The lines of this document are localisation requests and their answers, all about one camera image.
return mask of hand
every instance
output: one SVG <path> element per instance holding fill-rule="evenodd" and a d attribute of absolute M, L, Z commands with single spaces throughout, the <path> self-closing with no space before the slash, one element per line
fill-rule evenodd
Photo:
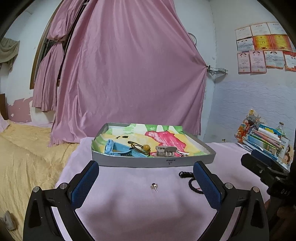
<path fill-rule="evenodd" d="M 265 209 L 267 209 L 270 205 L 270 199 L 264 205 Z M 275 225 L 277 228 L 270 232 L 270 240 L 288 241 L 290 239 L 287 240 L 287 238 L 285 238 L 287 235 L 296 239 L 296 209 L 291 206 L 280 207 L 277 211 L 277 216 L 280 218 L 280 226 Z"/>

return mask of pink wall paint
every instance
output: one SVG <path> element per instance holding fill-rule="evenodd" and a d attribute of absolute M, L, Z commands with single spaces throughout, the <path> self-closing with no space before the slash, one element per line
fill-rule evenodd
<path fill-rule="evenodd" d="M 8 105 L 8 118 L 15 122 L 31 122 L 30 115 L 30 101 L 33 97 L 28 99 L 19 99 L 13 102 L 13 105 Z"/>

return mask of yellow blanket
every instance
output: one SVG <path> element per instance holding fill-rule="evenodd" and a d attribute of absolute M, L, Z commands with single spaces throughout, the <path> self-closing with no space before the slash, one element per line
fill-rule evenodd
<path fill-rule="evenodd" d="M 50 128 L 19 125 L 0 133 L 0 216 L 8 210 L 17 223 L 11 232 L 22 240 L 23 225 L 32 189 L 54 188 L 61 171 L 78 144 L 47 147 Z"/>

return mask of pink certificate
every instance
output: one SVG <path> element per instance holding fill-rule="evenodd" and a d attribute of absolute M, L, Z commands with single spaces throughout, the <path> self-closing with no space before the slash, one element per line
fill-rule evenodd
<path fill-rule="evenodd" d="M 266 73 L 266 64 L 263 51 L 249 51 L 249 53 L 251 62 L 251 72 Z"/>
<path fill-rule="evenodd" d="M 251 73 L 251 63 L 249 52 L 243 52 L 237 54 L 237 63 L 239 73 Z"/>

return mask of white wall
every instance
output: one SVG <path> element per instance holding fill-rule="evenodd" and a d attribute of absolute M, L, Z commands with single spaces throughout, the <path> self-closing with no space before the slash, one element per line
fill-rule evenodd
<path fill-rule="evenodd" d="M 228 75 L 216 78 L 215 92 L 205 142 L 235 142 L 234 134 L 255 109 L 268 124 L 283 121 L 289 139 L 296 127 L 296 73 L 267 69 L 266 74 L 238 74 L 235 29 L 277 21 L 256 0 L 211 0 L 217 40 L 217 63 Z"/>
<path fill-rule="evenodd" d="M 0 93 L 5 93 L 7 104 L 15 100 L 33 96 L 30 90 L 30 79 L 36 50 L 43 31 L 61 0 L 35 0 L 11 25 L 5 34 L 6 38 L 20 40 L 19 54 L 13 70 L 8 73 L 3 65 L 0 71 Z M 40 123 L 53 120 L 54 113 L 42 113 L 31 108 L 31 119 Z"/>
<path fill-rule="evenodd" d="M 187 32 L 197 39 L 197 50 L 207 65 L 216 66 L 215 25 L 211 5 L 208 0 L 174 0 L 178 17 Z M 215 89 L 214 76 L 208 74 L 201 116 L 201 136 L 203 140 L 212 106 Z"/>

